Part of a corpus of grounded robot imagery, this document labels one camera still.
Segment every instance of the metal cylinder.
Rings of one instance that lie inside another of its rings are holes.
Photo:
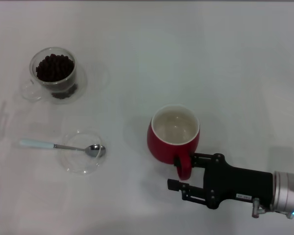
[[[272,209],[294,215],[294,174],[276,171],[273,178]]]

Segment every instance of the glass dish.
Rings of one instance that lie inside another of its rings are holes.
[[[77,130],[64,136],[62,143],[68,146],[86,148],[92,144],[107,146],[102,142],[100,136],[92,129]],[[89,174],[104,161],[107,153],[102,155],[100,148],[96,157],[90,157],[85,152],[74,150],[60,150],[60,162],[68,171],[77,174]]]

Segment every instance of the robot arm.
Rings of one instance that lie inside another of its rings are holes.
[[[230,166],[222,154],[191,156],[192,167],[205,168],[203,188],[168,179],[168,189],[182,191],[182,199],[217,209],[226,199],[253,204],[252,216],[279,212],[294,216],[294,174],[248,170]],[[179,159],[174,165],[180,167]]]

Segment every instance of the label sticker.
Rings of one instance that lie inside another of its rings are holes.
[[[244,199],[244,200],[248,200],[248,201],[251,201],[251,199],[252,199],[251,196],[239,194],[239,193],[236,194],[236,198],[240,198],[240,199]]]

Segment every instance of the spoon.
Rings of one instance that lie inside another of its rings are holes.
[[[60,149],[69,149],[69,150],[78,150],[85,152],[88,156],[95,158],[98,155],[99,150],[100,155],[98,157],[102,157],[106,154],[106,147],[100,144],[93,144],[88,146],[87,148],[76,148],[71,146],[65,146],[55,143],[49,143],[44,141],[36,141],[36,140],[30,140],[30,139],[21,139],[19,142],[20,145],[26,146],[26,147],[34,147],[34,148],[60,148]]]

